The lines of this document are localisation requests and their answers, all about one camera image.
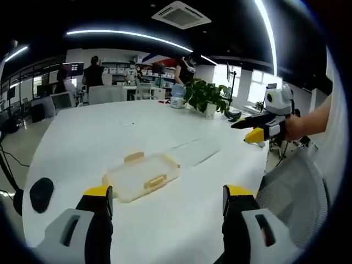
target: translucent container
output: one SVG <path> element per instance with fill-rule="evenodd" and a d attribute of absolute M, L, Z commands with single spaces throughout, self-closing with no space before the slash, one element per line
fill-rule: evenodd
<path fill-rule="evenodd" d="M 113 195 L 121 202 L 132 202 L 178 178 L 180 167 L 165 154 L 145 157 L 144 152 L 137 152 L 127 156 L 123 165 L 108 170 L 103 184 L 113 186 Z"/>

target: black ceiling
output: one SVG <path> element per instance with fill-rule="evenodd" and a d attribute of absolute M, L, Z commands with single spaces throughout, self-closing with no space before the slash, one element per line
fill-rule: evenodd
<path fill-rule="evenodd" d="M 173 1 L 90 1 L 55 0 L 8 2 L 2 10 L 4 28 L 0 54 L 10 40 L 28 44 L 26 54 L 6 64 L 4 75 L 40 59 L 65 54 L 70 48 L 121 48 L 165 56 L 181 56 L 182 50 L 130 36 L 65 36 L 72 29 L 105 28 L 139 32 L 170 40 L 198 50 L 207 57 L 230 56 L 272 63 L 267 32 L 254 0 L 217 0 L 183 2 L 202 12 L 212 23 L 180 30 L 151 19 Z M 278 75 L 300 86 L 315 88 L 325 76 L 326 50 L 322 34 L 289 4 L 289 0 L 263 0 L 276 41 Z"/>

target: ceiling light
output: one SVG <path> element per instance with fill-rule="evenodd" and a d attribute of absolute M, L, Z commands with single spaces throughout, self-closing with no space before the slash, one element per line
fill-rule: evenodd
<path fill-rule="evenodd" d="M 274 39 L 273 29 L 271 28 L 269 16 L 268 16 L 268 13 L 266 12 L 266 9 L 262 0 L 254 0 L 254 2 L 256 3 L 260 14 L 262 15 L 262 18 L 264 20 L 264 24 L 266 27 L 266 31 L 268 32 L 270 46 L 271 46 L 271 53 L 273 56 L 274 76 L 277 76 L 277 58 L 276 58 L 275 39 Z"/>
<path fill-rule="evenodd" d="M 148 36 L 148 35 L 144 35 L 144 34 L 139 34 L 139 33 L 134 33 L 134 32 L 128 32 L 128 31 L 120 31 L 120 30 L 104 30 L 104 29 L 90 29 L 90 30 L 76 30 L 76 31 L 69 31 L 66 33 L 66 35 L 74 35 L 74 34 L 84 34 L 84 33 L 114 33 L 114 34 L 124 34 L 124 35 L 131 35 L 131 36 L 137 36 L 137 37 L 145 37 L 147 39 L 151 39 L 151 40 L 156 40 L 156 41 L 160 41 L 178 48 L 181 48 L 185 51 L 188 52 L 193 52 L 193 50 L 186 48 L 184 46 L 178 45 L 176 43 L 167 41 L 167 40 L 163 40 L 161 38 L 158 37 L 152 37 L 152 36 Z M 207 61 L 213 63 L 214 65 L 218 65 L 216 62 L 213 62 L 211 59 L 208 59 L 205 56 L 201 56 L 203 59 L 206 59 Z"/>
<path fill-rule="evenodd" d="M 13 57 L 15 57 L 16 55 L 18 55 L 19 53 L 21 53 L 22 51 L 25 51 L 26 49 L 28 49 L 28 46 L 23 47 L 22 49 L 19 49 L 18 51 L 16 51 L 15 53 L 11 54 L 9 57 L 7 57 L 5 59 L 5 62 L 8 62 L 9 60 L 11 60 Z"/>

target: black cable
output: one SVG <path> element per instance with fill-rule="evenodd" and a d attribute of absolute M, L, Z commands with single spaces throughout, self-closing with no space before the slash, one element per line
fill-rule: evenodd
<path fill-rule="evenodd" d="M 276 168 L 277 166 L 279 166 L 279 164 L 281 163 L 281 161 L 284 159 L 287 146 L 288 146 L 288 141 L 287 141 L 287 143 L 286 143 L 286 147 L 285 147 L 284 153 L 282 153 L 282 157 L 281 157 L 281 159 L 279 160 L 279 162 L 276 164 L 275 168 Z"/>
<path fill-rule="evenodd" d="M 8 191 L 2 190 L 2 189 L 0 189 L 0 191 L 2 191 L 4 193 L 7 193 L 7 195 L 10 197 L 10 199 L 13 201 L 13 198 L 11 197 L 11 195 L 10 195 L 10 193 Z"/>
<path fill-rule="evenodd" d="M 11 171 L 11 168 L 10 168 L 9 162 L 7 161 L 7 158 L 6 158 L 5 153 L 4 153 L 4 158 L 5 158 L 7 167 L 8 167 L 8 169 L 9 169 L 9 171 L 10 171 L 10 174 L 11 174 L 11 176 L 12 176 L 12 178 L 13 178 L 13 173 L 12 173 L 12 171 Z"/>
<path fill-rule="evenodd" d="M 13 156 L 10 152 L 6 152 L 6 151 L 3 150 L 3 149 L 1 149 L 1 151 L 2 151 L 3 153 L 6 153 L 6 154 L 10 155 L 11 157 L 13 157 L 14 160 L 16 160 L 21 166 L 30 167 L 29 165 L 26 165 L 26 164 L 21 163 L 21 162 L 20 162 L 18 159 L 16 159 L 15 156 Z"/>

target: man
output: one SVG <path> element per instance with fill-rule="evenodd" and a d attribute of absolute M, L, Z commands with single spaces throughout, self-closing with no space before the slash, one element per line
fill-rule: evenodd
<path fill-rule="evenodd" d="M 128 85 L 135 85 L 136 84 L 136 78 L 138 76 L 137 70 L 136 70 L 136 63 L 135 62 L 130 62 L 130 67 L 126 68 L 124 72 L 124 78 L 125 81 Z"/>
<path fill-rule="evenodd" d="M 175 71 L 175 82 L 177 84 L 185 85 L 193 79 L 196 72 L 194 66 L 200 58 L 200 55 L 196 52 L 192 52 L 187 57 L 181 58 Z"/>
<path fill-rule="evenodd" d="M 102 80 L 104 67 L 100 66 L 98 62 L 98 56 L 92 57 L 91 65 L 83 71 L 82 83 L 87 86 L 87 92 L 89 92 L 89 87 L 104 85 Z"/>

